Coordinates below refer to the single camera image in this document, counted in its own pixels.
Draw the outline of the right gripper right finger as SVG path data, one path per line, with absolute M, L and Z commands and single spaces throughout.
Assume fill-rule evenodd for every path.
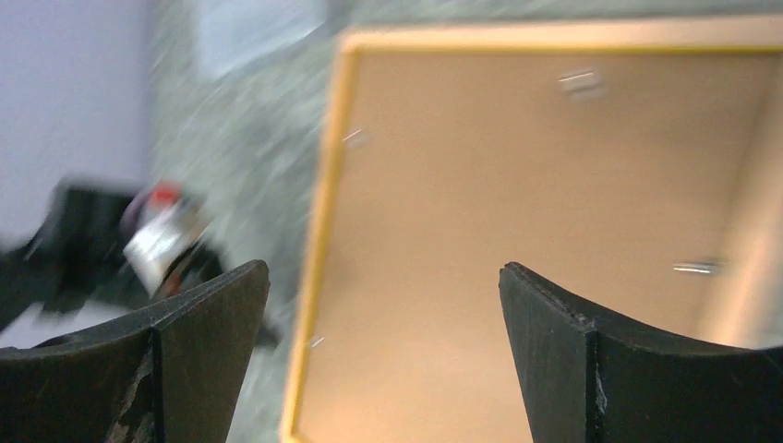
M 778 442 L 782 350 L 649 326 L 511 262 L 500 301 L 536 442 Z

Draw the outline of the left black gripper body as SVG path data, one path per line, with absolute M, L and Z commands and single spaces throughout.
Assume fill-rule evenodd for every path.
M 173 182 L 134 189 L 85 181 L 55 188 L 49 212 L 27 242 L 1 253 L 1 328 L 38 308 L 68 316 L 88 305 L 135 310 L 220 276 L 220 251 L 202 236 L 150 278 L 126 247 L 168 210 L 200 210 L 202 198 Z

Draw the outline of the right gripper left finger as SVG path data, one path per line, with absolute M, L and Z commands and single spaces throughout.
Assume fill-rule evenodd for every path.
M 261 260 L 29 349 L 1 352 L 5 442 L 223 442 L 270 287 Z

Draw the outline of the brown backing board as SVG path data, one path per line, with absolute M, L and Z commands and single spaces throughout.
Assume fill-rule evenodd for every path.
M 772 54 L 365 54 L 296 430 L 527 442 L 499 298 L 515 261 L 682 334 Z

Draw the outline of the yellow wooden picture frame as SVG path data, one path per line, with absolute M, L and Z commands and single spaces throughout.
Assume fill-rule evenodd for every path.
M 319 182 L 313 201 L 295 341 L 291 351 L 282 420 L 283 441 L 311 442 L 298 435 L 296 426 L 331 240 L 337 184 L 342 176 L 346 152 L 357 139 L 356 134 L 349 130 L 348 123 L 355 102 L 360 59 L 365 54 L 397 53 L 775 55 L 779 60 L 778 68 L 742 165 L 734 206 L 724 231 L 721 256 L 673 265 L 676 271 L 706 276 L 710 281 L 700 322 L 690 335 L 663 330 L 726 346 L 744 349 L 780 347 L 782 350 L 780 344 L 761 343 L 757 335 L 765 316 L 772 312 L 773 303 L 780 297 L 782 283 L 780 15 L 353 30 L 341 40 L 331 86 L 331 103 L 324 128 Z M 602 305 L 593 299 L 583 298 Z M 662 329 L 638 318 L 630 318 Z

